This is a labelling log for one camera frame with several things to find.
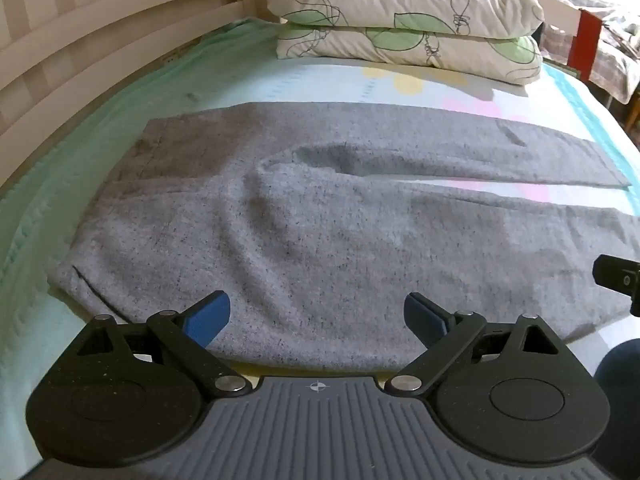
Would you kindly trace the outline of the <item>grey speckled pants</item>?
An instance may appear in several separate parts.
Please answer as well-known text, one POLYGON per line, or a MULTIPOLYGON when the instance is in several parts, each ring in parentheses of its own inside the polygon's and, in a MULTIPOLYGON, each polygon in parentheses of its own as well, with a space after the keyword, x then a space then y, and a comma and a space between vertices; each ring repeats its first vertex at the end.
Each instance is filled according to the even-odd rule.
POLYGON ((597 144, 420 108, 247 103, 149 122, 85 213, 52 282, 129 322, 215 290, 226 359, 392 370, 419 353, 409 292, 561 337, 622 314, 593 260, 639 255, 615 209, 447 188, 445 178, 623 188, 597 144))

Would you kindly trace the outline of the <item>floral bed blanket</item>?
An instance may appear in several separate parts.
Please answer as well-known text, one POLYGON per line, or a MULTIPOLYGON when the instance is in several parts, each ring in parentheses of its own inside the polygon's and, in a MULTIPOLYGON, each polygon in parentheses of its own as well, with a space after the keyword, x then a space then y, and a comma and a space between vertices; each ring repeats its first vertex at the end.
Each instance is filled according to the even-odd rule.
POLYGON ((38 462, 25 404, 82 319, 47 276, 102 180, 154 118, 244 102, 338 101, 434 107, 564 130, 597 141, 631 182, 639 153, 587 87, 554 67, 524 88, 449 70, 276 57, 277 29, 247 20, 117 92, 40 157, 1 202, 1 474, 38 462))

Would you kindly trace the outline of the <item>plaid blanket beside bed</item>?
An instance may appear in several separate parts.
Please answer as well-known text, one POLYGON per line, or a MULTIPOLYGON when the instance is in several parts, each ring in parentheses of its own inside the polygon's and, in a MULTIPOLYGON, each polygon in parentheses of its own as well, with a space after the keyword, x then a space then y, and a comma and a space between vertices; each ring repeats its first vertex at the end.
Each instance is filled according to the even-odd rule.
POLYGON ((626 105, 639 84, 639 17, 623 3, 558 0, 602 21, 589 81, 626 105))

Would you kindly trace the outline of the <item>lower leaf print pillow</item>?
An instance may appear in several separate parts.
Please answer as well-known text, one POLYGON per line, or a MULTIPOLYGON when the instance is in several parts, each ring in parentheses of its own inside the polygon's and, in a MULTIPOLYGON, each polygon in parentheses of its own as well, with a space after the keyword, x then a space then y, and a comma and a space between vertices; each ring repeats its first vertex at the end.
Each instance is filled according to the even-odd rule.
POLYGON ((460 37, 394 28, 329 28, 284 25, 277 57, 356 60, 453 70, 525 86, 537 80, 542 56, 536 41, 460 37))

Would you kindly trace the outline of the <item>red bed post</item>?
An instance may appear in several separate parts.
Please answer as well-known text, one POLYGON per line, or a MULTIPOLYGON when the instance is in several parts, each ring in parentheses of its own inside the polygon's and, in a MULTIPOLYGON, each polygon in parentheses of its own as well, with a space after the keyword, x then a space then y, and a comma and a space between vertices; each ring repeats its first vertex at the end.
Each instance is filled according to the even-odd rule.
POLYGON ((602 20, 589 11, 580 10, 577 34, 572 40, 567 66, 576 70, 582 82, 588 82, 596 60, 602 20))

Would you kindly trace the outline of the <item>wooden bed side rail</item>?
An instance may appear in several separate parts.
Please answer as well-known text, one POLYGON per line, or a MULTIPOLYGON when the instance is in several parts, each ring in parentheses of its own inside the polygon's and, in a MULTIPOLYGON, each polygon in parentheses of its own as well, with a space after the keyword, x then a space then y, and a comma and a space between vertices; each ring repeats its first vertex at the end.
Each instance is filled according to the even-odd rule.
POLYGON ((1 180, 130 75, 254 0, 1 0, 1 180))

